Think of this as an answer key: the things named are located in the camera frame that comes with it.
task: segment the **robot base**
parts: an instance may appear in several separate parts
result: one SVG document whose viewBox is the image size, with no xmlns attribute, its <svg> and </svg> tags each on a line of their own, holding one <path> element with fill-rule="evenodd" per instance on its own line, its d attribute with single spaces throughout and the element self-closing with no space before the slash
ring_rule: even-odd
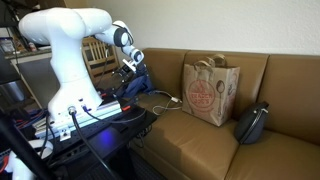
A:
<svg viewBox="0 0 320 180">
<path fill-rule="evenodd" d="M 118 113 L 122 112 L 121 106 L 117 100 L 114 100 L 110 103 L 101 105 L 98 107 L 98 109 L 92 113 L 92 116 L 98 118 L 98 119 L 106 119 L 108 117 L 111 117 L 113 115 L 116 115 Z M 76 116 L 77 122 L 81 127 L 90 125 L 92 123 L 97 122 L 98 120 L 91 117 L 88 114 L 84 114 L 79 116 Z M 46 135 L 46 120 L 43 119 L 37 123 L 35 123 L 33 126 L 36 128 L 36 137 L 40 139 L 44 139 Z M 68 121 L 64 124 L 51 124 L 52 131 L 54 132 L 55 137 L 60 136 L 60 141 L 66 140 L 71 138 L 71 132 L 76 130 L 76 127 L 74 126 L 74 123 L 72 120 Z M 48 139 L 52 139 L 53 136 L 51 132 L 48 132 Z"/>
</svg>

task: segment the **chair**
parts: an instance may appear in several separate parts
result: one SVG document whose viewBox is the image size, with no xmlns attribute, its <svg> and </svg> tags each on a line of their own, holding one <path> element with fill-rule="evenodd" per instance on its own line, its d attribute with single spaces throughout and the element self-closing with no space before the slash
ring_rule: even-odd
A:
<svg viewBox="0 0 320 180">
<path fill-rule="evenodd" d="M 82 41 L 82 55 L 91 81 L 96 86 L 109 78 L 119 68 L 115 47 L 93 37 Z"/>
</svg>

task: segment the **robotic arm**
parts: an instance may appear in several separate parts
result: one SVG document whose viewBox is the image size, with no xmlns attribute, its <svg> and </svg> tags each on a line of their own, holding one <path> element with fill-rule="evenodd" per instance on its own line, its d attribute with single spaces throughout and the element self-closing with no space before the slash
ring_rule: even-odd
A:
<svg viewBox="0 0 320 180">
<path fill-rule="evenodd" d="M 26 15 L 19 23 L 21 34 L 34 43 L 51 45 L 51 66 L 59 80 L 60 89 L 48 104 L 50 121 L 55 126 L 72 122 L 69 108 L 77 115 L 97 110 L 102 99 L 96 92 L 85 67 L 82 39 L 94 35 L 104 43 L 121 47 L 132 60 L 125 66 L 135 71 L 144 55 L 136 49 L 128 27 L 121 21 L 112 23 L 108 12 L 95 9 L 52 8 Z"/>
</svg>

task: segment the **couch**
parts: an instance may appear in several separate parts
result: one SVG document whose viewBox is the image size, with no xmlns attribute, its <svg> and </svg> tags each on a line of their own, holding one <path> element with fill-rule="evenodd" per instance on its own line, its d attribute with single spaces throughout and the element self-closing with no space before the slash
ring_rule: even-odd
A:
<svg viewBox="0 0 320 180">
<path fill-rule="evenodd" d="M 222 53 L 228 65 L 241 68 L 232 117 L 222 126 L 181 109 L 167 110 L 152 124 L 143 147 L 132 145 L 167 179 L 320 179 L 319 56 L 162 48 L 143 52 L 155 88 L 181 100 L 185 63 Z M 168 100 L 164 93 L 139 95 L 139 105 L 149 111 Z M 240 145 L 233 134 L 239 117 L 262 101 L 270 104 L 262 135 L 254 144 Z"/>
</svg>

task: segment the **paper bag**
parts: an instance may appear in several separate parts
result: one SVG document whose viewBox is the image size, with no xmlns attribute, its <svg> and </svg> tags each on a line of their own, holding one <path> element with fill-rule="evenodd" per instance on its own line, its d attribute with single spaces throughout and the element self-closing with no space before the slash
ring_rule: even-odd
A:
<svg viewBox="0 0 320 180">
<path fill-rule="evenodd" d="M 217 58 L 225 61 L 220 54 L 184 65 L 182 110 L 221 126 L 231 117 L 240 67 L 216 67 Z"/>
</svg>

